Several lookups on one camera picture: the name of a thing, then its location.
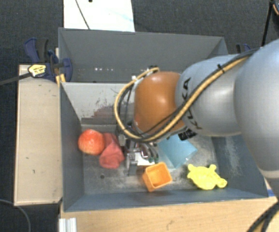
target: blue object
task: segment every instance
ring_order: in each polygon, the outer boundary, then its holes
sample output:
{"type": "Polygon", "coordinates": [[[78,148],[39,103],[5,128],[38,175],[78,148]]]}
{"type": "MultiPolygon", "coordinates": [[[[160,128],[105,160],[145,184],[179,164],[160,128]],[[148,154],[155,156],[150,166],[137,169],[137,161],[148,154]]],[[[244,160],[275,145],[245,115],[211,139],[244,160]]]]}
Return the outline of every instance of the blue object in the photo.
{"type": "Polygon", "coordinates": [[[272,189],[267,189],[267,193],[268,193],[269,197],[274,197],[275,196],[275,194],[274,194],[272,189]]]}
{"type": "Polygon", "coordinates": [[[197,152],[197,148],[188,140],[180,140],[178,135],[162,140],[158,143],[158,146],[166,154],[175,168],[179,168],[197,152]]]}
{"type": "Polygon", "coordinates": [[[59,64],[59,59],[55,55],[53,50],[47,51],[47,39],[30,38],[24,43],[25,53],[29,56],[32,63],[42,63],[46,66],[45,75],[39,76],[39,78],[45,78],[52,82],[56,81],[58,74],[54,73],[55,68],[60,69],[60,73],[65,75],[66,82],[70,82],[73,74],[73,67],[69,58],[64,58],[62,63],[59,64]]]}
{"type": "Polygon", "coordinates": [[[248,44],[243,44],[245,52],[251,50],[251,47],[248,44]]]}

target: gray bin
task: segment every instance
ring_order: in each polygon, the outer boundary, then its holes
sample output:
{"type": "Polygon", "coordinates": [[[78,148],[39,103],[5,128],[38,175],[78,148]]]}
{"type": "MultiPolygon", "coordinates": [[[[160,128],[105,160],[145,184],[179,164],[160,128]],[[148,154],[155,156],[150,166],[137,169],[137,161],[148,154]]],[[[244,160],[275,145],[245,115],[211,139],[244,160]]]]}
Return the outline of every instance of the gray bin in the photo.
{"type": "Polygon", "coordinates": [[[59,29],[60,59],[71,58],[73,64],[71,82],[60,89],[64,211],[267,197],[264,178],[241,136],[195,136],[190,142],[197,154],[177,170],[169,166],[173,183],[152,193],[140,174],[126,176],[124,164],[117,170],[103,169],[97,157],[77,148],[77,139],[86,128],[115,130],[113,101],[132,75],[154,65],[181,73],[193,63],[225,54],[222,37],[59,29]],[[216,164],[228,186],[197,189],[186,179],[188,163],[216,164]]]}

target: pink object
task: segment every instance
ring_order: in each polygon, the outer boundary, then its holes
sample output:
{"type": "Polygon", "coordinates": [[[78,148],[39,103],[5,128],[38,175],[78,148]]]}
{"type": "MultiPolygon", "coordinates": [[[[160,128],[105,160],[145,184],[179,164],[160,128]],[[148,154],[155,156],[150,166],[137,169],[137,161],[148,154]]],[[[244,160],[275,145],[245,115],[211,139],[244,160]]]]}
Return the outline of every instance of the pink object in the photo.
{"type": "Polygon", "coordinates": [[[117,137],[112,133],[104,133],[105,150],[100,156],[100,165],[103,168],[116,169],[124,161],[124,155],[117,137]]]}

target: blue clamp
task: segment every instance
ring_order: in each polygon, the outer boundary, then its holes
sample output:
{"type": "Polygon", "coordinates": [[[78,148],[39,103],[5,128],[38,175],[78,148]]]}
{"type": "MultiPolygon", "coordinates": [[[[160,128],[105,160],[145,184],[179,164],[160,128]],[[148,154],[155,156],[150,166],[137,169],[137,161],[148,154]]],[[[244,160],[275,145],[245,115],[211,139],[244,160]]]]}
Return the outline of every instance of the blue clamp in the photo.
{"type": "Polygon", "coordinates": [[[69,58],[64,58],[62,63],[53,50],[47,51],[48,39],[30,38],[24,43],[25,53],[29,56],[33,64],[41,64],[45,66],[45,70],[41,74],[32,75],[37,78],[45,78],[47,80],[56,81],[54,69],[59,69],[60,74],[65,75],[66,82],[70,82],[73,74],[73,67],[69,58]]]}

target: white paper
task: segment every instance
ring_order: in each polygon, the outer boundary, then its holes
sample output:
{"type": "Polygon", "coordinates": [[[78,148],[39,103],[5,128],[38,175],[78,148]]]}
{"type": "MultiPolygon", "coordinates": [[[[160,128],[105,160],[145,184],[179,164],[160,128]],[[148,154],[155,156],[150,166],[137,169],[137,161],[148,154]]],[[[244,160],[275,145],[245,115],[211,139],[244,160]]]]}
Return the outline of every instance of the white paper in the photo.
{"type": "MultiPolygon", "coordinates": [[[[90,29],[135,32],[131,0],[77,0],[90,29]]],[[[75,0],[64,0],[64,27],[88,29],[75,0]]]]}

